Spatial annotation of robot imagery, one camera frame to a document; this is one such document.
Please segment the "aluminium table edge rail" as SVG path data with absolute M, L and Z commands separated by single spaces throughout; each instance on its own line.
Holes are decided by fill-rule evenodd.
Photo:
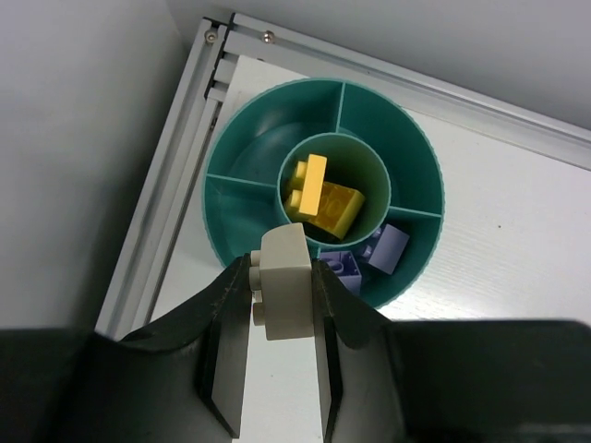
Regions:
M 362 144 L 354 185 L 409 235 L 365 268 L 387 317 L 590 319 L 590 133 L 268 22 L 205 19 L 191 48 L 96 327 L 120 338 L 209 284 L 284 224 L 301 141 Z

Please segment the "purple lego brick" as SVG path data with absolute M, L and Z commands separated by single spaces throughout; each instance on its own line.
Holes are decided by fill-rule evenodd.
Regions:
M 392 275 L 408 244 L 409 235 L 400 229 L 383 224 L 357 252 L 361 263 Z
M 319 259 L 328 264 L 349 292 L 360 295 L 362 274 L 350 250 L 320 252 Z

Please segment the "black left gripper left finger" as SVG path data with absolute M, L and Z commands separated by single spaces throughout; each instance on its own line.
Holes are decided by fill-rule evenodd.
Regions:
M 5 442 L 229 442 L 241 429 L 249 257 L 150 324 L 1 333 Z

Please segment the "white lego brick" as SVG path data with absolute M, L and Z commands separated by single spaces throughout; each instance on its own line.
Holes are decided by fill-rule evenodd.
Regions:
M 303 225 L 290 223 L 261 237 L 250 252 L 252 318 L 269 341 L 314 335 L 311 259 Z

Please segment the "small yellow lego plate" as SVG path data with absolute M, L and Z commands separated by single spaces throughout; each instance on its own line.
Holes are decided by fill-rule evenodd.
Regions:
M 296 163 L 283 203 L 291 221 L 307 220 L 318 214 L 327 161 L 324 156 L 309 154 L 306 161 Z

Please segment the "teal divided round container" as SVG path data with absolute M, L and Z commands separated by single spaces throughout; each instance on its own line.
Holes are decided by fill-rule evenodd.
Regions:
M 444 217 L 440 164 L 415 120 L 383 95 L 330 78 L 262 92 L 217 137 L 202 204 L 224 265 L 293 222 L 309 254 L 383 307 L 426 268 Z

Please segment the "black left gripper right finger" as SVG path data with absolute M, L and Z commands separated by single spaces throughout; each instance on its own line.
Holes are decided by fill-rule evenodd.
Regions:
M 572 320 L 390 320 L 311 271 L 327 442 L 586 442 L 590 328 Z

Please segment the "long yellow lego plate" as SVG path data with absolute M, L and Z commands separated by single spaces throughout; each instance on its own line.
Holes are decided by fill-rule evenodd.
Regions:
M 358 190 L 325 181 L 318 213 L 308 222 L 338 240 L 344 240 L 364 202 L 365 197 Z

